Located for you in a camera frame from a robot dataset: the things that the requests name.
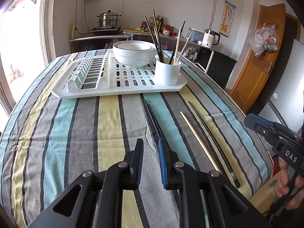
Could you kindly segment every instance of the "white cup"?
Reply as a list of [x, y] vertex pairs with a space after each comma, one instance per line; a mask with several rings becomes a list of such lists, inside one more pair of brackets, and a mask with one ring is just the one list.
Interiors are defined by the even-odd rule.
[[181, 68], [181, 62], [179, 61], [177, 65], [169, 65], [170, 58], [165, 57], [164, 62], [159, 61], [158, 55], [155, 56], [156, 59], [156, 67], [155, 67], [155, 75], [154, 82], [156, 84], [173, 86], [177, 83], [179, 71]]

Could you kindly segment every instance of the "bolt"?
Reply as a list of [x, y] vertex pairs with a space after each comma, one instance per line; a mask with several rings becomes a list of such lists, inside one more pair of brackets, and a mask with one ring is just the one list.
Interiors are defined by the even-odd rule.
[[212, 177], [218, 177], [218, 176], [219, 176], [219, 172], [218, 172], [217, 170], [212, 170], [212, 171], [210, 172], [210, 175], [211, 175]]
[[181, 161], [177, 161], [177, 162], [175, 162], [175, 166], [176, 166], [177, 168], [182, 168], [182, 167], [185, 166], [185, 163], [184, 163], [184, 162], [181, 162]]
[[82, 175], [83, 175], [84, 177], [90, 177], [90, 176], [92, 175], [92, 172], [91, 172], [90, 170], [85, 170], [85, 171], [82, 173]]
[[119, 168], [126, 168], [128, 166], [128, 163], [125, 161], [121, 161], [118, 163]]

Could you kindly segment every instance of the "yellow stripe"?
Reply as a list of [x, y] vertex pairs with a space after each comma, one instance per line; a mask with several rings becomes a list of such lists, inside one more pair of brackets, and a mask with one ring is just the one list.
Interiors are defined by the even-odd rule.
[[[210, 129], [210, 131], [212, 132], [212, 134], [214, 135], [216, 141], [218, 142], [218, 144], [220, 145], [220, 147], [222, 148], [224, 154], [226, 155], [228, 161], [230, 162], [235, 175], [237, 176], [241, 187], [238, 188], [238, 191], [245, 196], [247, 199], [250, 199], [252, 196], [251, 193], [251, 188], [245, 178], [245, 175], [243, 174], [237, 160], [235, 159], [235, 157], [232, 154], [231, 149], [229, 148], [229, 146], [227, 145], [226, 141], [224, 140], [223, 136], [221, 135], [221, 133], [219, 132], [218, 128], [216, 127], [216, 125], [213, 123], [212, 118], [208, 115], [207, 111], [201, 106], [200, 102], [196, 99], [196, 97], [190, 92], [190, 90], [188, 89], [187, 86], [185, 86], [183, 89], [181, 89], [179, 91], [180, 95], [183, 97], [183, 99], [186, 101], [187, 105], [188, 101], [190, 101], [193, 106], [196, 108], [196, 110], [198, 111], [198, 113], [201, 115], [201, 117], [204, 119], [205, 123], [207, 124], [208, 128]], [[207, 130], [205, 129], [205, 126], [200, 122], [199, 118], [196, 116], [197, 120], [199, 121], [201, 127], [203, 128], [205, 134], [208, 135]], [[216, 148], [215, 144], [212, 142], [211, 137], [208, 135], [208, 139], [211, 142], [211, 145], [213, 147], [213, 149], [215, 150], [219, 160], [221, 161], [221, 164], [230, 180], [230, 182], [234, 185], [233, 179], [228, 171], [228, 168], [225, 164], [225, 162], [223, 161], [223, 158], [221, 157], [218, 149]]]
[[[98, 110], [98, 169], [107, 170], [122, 161], [125, 145], [120, 120], [118, 96], [101, 96]], [[122, 227], [142, 227], [134, 192], [123, 191]]]
[[42, 107], [45, 105], [47, 98], [50, 94], [50, 89], [56, 79], [62, 74], [65, 68], [73, 61], [77, 53], [70, 55], [68, 60], [64, 65], [54, 74], [52, 79], [43, 89], [33, 108], [29, 112], [28, 119], [25, 121], [24, 127], [22, 129], [19, 142], [16, 148], [16, 157], [13, 164], [13, 174], [12, 174], [12, 209], [15, 217], [15, 221], [18, 227], [26, 227], [22, 205], [22, 184], [23, 184], [23, 170], [25, 167], [25, 159], [27, 155], [27, 150], [29, 147], [30, 138], [34, 131], [38, 116]]

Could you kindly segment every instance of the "white kettle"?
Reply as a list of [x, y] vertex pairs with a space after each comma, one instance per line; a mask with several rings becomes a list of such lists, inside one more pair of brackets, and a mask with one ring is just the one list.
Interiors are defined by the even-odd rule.
[[[206, 29], [205, 32], [206, 33], [204, 33], [202, 45], [205, 45], [205, 46], [208, 46], [208, 47], [212, 48], [214, 45], [219, 44], [219, 39], [221, 38], [221, 35], [219, 33], [215, 32], [215, 31], [212, 31], [210, 29]], [[216, 43], [214, 43], [215, 36], [218, 37]]]

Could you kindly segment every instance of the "kettle handle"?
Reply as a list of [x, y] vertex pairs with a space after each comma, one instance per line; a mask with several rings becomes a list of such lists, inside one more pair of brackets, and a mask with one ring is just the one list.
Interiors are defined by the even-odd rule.
[[219, 33], [215, 33], [215, 35], [217, 35], [217, 42], [216, 42], [216, 44], [214, 43], [213, 45], [218, 45], [219, 44], [219, 39], [221, 38], [221, 35], [219, 34]]

